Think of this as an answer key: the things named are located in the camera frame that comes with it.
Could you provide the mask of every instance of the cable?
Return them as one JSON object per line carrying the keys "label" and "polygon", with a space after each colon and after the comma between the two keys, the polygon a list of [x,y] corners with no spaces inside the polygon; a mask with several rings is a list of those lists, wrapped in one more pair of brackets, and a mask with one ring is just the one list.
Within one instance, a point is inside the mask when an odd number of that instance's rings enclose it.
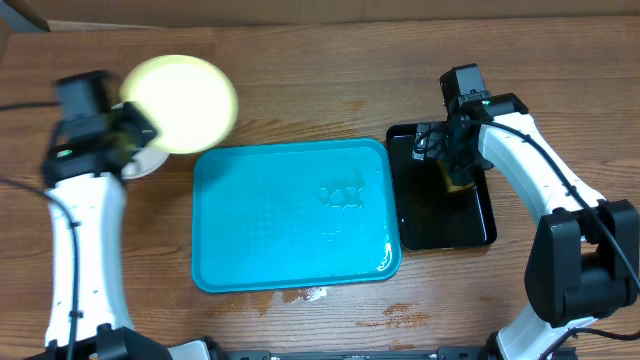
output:
{"label": "cable", "polygon": [[71,311],[69,312],[69,317],[71,318],[70,330],[69,330],[69,345],[67,346],[67,360],[73,360],[73,347],[76,341],[76,332],[78,331],[78,317],[80,316],[78,311],[78,279],[79,279],[79,270],[78,270],[78,232],[76,227],[80,224],[73,221],[73,216],[71,215],[71,211],[62,203],[62,201],[56,199],[55,197],[47,194],[46,192],[36,189],[30,185],[21,183],[16,180],[7,179],[4,177],[0,177],[0,183],[4,183],[18,189],[22,189],[32,194],[35,194],[48,202],[54,203],[58,208],[62,211],[64,216],[67,218],[67,222],[69,224],[69,231],[71,232],[71,242],[73,248],[73,282],[72,282],[72,290],[71,290]]}
{"label": "cable", "polygon": [[33,102],[33,103],[18,103],[18,104],[9,104],[0,106],[0,111],[5,110],[18,110],[18,109],[28,109],[28,108],[37,108],[37,107],[54,107],[60,105],[57,102]]}
{"label": "cable", "polygon": [[[631,278],[633,279],[633,282],[636,285],[637,291],[640,292],[640,279],[638,279],[638,274],[636,274],[633,266],[629,262],[629,259],[627,259],[627,257],[624,255],[624,252],[620,248],[620,245],[618,245],[618,242],[616,241],[616,239],[613,237],[613,234],[611,234],[607,226],[598,217],[598,214],[595,212],[595,210],[593,210],[591,206],[589,206],[589,204],[582,198],[582,196],[580,196],[576,187],[571,185],[571,182],[562,173],[562,170],[560,170],[560,168],[558,167],[558,164],[556,164],[555,161],[553,161],[553,158],[551,158],[549,153],[547,153],[547,151],[542,146],[540,146],[540,144],[535,142],[530,135],[524,134],[512,127],[509,127],[507,125],[503,125],[494,121],[461,120],[459,123],[456,123],[456,125],[458,124],[493,126],[493,127],[502,129],[504,131],[507,131],[513,135],[516,135],[517,137],[521,138],[523,141],[529,143],[534,149],[536,149],[538,153],[540,153],[540,155],[545,159],[547,164],[549,164],[549,166],[551,167],[553,172],[556,174],[560,182],[562,182],[562,185],[567,188],[567,191],[569,192],[569,194],[576,200],[578,204],[580,204],[580,206],[582,206],[582,208],[587,212],[587,214],[593,218],[593,220],[595,221],[596,227],[600,230],[602,235],[604,235],[605,239],[607,239],[607,241],[609,242],[609,245],[611,245],[611,247],[614,249],[618,257],[622,260],[622,262],[624,263],[624,266],[627,268],[627,271],[629,272],[629,275],[631,276]],[[417,145],[420,143],[420,141],[422,141],[424,138],[426,138],[431,133],[433,133],[435,131],[434,129],[436,128],[429,129],[428,131],[424,132],[421,136],[419,136],[418,139],[416,139],[416,143],[414,145],[414,151],[416,150]],[[446,127],[442,126],[442,127],[438,127],[437,129],[446,129]],[[541,360],[546,359],[550,354],[556,351],[568,338],[570,338],[571,336],[575,336],[578,333],[594,334],[594,335],[599,335],[609,339],[621,340],[621,341],[633,341],[633,340],[640,339],[640,331],[634,334],[620,335],[620,334],[610,333],[610,332],[597,330],[597,329],[573,328],[573,329],[569,329],[562,337],[560,337],[555,343],[553,343],[553,345],[540,356],[540,359]]]}

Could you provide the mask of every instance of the black cable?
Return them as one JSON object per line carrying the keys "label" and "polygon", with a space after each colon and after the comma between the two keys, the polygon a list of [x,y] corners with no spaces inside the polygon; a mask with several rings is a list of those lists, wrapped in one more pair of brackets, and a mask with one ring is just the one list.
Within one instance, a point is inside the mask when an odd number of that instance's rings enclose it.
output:
{"label": "black cable", "polygon": [[54,203],[67,218],[67,222],[69,225],[69,231],[71,232],[71,242],[73,248],[73,282],[72,282],[72,290],[71,290],[71,311],[69,312],[69,317],[71,318],[71,328],[69,330],[69,345],[67,346],[67,360],[73,360],[73,347],[76,341],[76,333],[78,331],[78,317],[80,316],[78,312],[78,291],[79,291],[79,269],[78,269],[78,232],[76,227],[80,224],[73,221],[73,216],[71,215],[71,211],[62,203],[62,201],[56,199],[53,196],[50,196],[46,192],[36,189],[30,185],[21,183],[16,180],[7,179],[4,177],[0,177],[0,183],[4,183],[25,191],[29,191],[32,194],[35,194],[48,202]]}
{"label": "black cable", "polygon": [[[638,274],[636,274],[633,266],[629,262],[629,259],[627,259],[627,257],[624,255],[624,252],[620,248],[620,245],[618,245],[618,242],[616,241],[616,239],[613,237],[613,235],[611,234],[611,232],[609,231],[607,226],[598,217],[598,214],[595,212],[595,210],[593,210],[593,208],[591,208],[591,206],[589,206],[589,204],[582,198],[582,196],[580,196],[580,194],[578,193],[578,190],[576,189],[576,187],[571,185],[571,182],[567,179],[567,177],[564,175],[564,173],[562,173],[562,170],[560,170],[560,168],[558,167],[558,164],[556,164],[555,161],[553,161],[553,158],[549,155],[549,153],[547,153],[547,151],[542,146],[540,146],[540,144],[535,142],[531,138],[531,136],[529,136],[527,134],[524,134],[524,133],[522,133],[522,132],[520,132],[520,131],[512,128],[512,127],[509,127],[507,125],[503,125],[503,124],[500,124],[500,123],[497,123],[497,122],[494,122],[494,121],[489,121],[489,120],[461,120],[459,123],[456,123],[456,125],[458,125],[458,124],[459,125],[469,124],[469,125],[488,125],[488,126],[493,126],[493,127],[502,129],[504,131],[507,131],[507,132],[509,132],[509,133],[511,133],[513,135],[516,135],[517,137],[521,138],[523,141],[529,143],[534,149],[536,149],[538,151],[538,153],[540,153],[540,155],[545,159],[547,164],[549,164],[549,167],[551,167],[551,169],[556,174],[556,176],[558,177],[558,179],[560,180],[562,185],[567,188],[568,193],[576,200],[576,202],[578,204],[580,204],[580,206],[582,206],[582,208],[587,212],[587,214],[593,218],[593,220],[595,221],[596,227],[600,230],[602,235],[604,235],[604,237],[609,242],[609,245],[611,245],[611,247],[614,249],[614,251],[616,252],[618,257],[622,260],[622,262],[624,263],[625,267],[627,268],[627,271],[629,272],[629,275],[631,276],[631,278],[633,279],[633,282],[636,285],[637,291],[640,292],[640,279],[638,279]],[[433,133],[435,131],[433,129],[435,129],[435,128],[429,129],[429,131],[424,132],[421,136],[418,137],[418,139],[416,139],[416,143],[415,143],[415,146],[414,146],[414,151],[416,150],[417,145],[420,143],[420,141],[422,141],[424,138],[426,138],[427,136],[429,136],[431,133]],[[438,127],[437,129],[446,129],[446,128],[443,126],[443,127]],[[638,331],[638,332],[636,332],[634,334],[620,335],[620,334],[610,333],[610,332],[597,330],[597,329],[573,328],[573,329],[569,329],[549,349],[547,349],[547,351],[545,351],[542,355],[540,355],[540,359],[541,360],[542,359],[546,359],[550,354],[552,354],[554,351],[556,351],[568,338],[570,338],[571,336],[575,336],[578,333],[594,334],[594,335],[599,335],[599,336],[606,337],[606,338],[609,338],[609,339],[621,340],[621,341],[633,341],[633,340],[640,339],[640,331]]]}
{"label": "black cable", "polygon": [[37,107],[55,107],[60,105],[57,102],[53,101],[42,101],[42,102],[33,102],[33,103],[18,103],[18,104],[9,104],[9,105],[1,105],[0,111],[5,110],[18,110],[18,109],[28,109],[28,108],[37,108]]}

